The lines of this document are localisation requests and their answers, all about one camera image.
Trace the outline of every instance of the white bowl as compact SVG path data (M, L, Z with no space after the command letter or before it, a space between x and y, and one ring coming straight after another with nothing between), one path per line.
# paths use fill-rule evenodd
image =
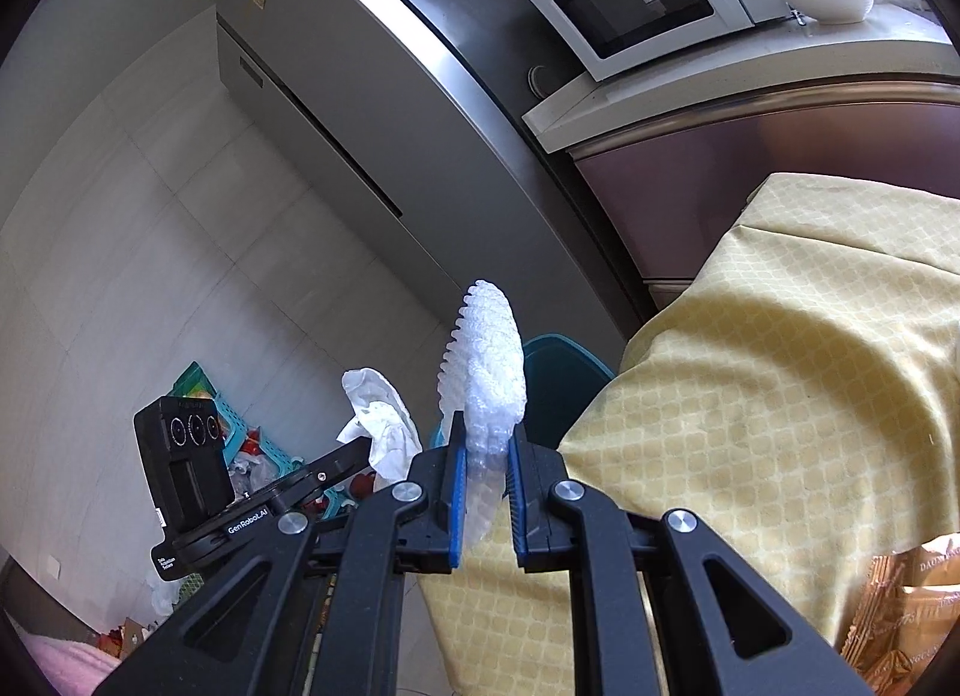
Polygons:
M786 0L823 25L854 25L867 18L874 0Z

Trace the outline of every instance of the pink fabric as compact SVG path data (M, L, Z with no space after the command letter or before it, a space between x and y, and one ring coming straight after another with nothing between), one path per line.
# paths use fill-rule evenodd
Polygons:
M83 642L26 634L23 644L61 696L90 696L120 664L113 656Z

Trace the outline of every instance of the metal bolt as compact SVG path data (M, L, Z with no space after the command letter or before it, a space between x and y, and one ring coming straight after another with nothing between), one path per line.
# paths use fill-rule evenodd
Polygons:
M674 509L666 515L666 523L678 533L690 533L697 527L697 515L686 509Z
M303 533L306 530L306 515L300 512L282 514L277 520L277 528L280 528L280 533L286 533L288 536Z
M394 489L391 490L391 493L394 495L394 498L397 501L404 501L410 503L411 501L416 501L424 494L424 489L421 488L416 482L398 482L394 485Z
M553 491L565 501L579 501L586 492L583 485L574 482L572 479L565 479L556 483Z

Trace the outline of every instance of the teal bin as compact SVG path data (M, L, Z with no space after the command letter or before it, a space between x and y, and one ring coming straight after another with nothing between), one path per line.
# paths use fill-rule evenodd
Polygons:
M560 446L590 401L613 381L613 372L592 352L559 333L537 336L523 345L523 375L527 440L551 449ZM438 426L430 446L439 445Z

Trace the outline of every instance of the white cloth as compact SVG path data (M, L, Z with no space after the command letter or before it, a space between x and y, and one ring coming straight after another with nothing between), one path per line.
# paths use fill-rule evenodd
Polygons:
M345 445L361 436L373 440L370 465L376 471L375 490L405 480L414 456L424 449L400 394L372 368L347 371L343 385L356 416L344 426L338 442Z

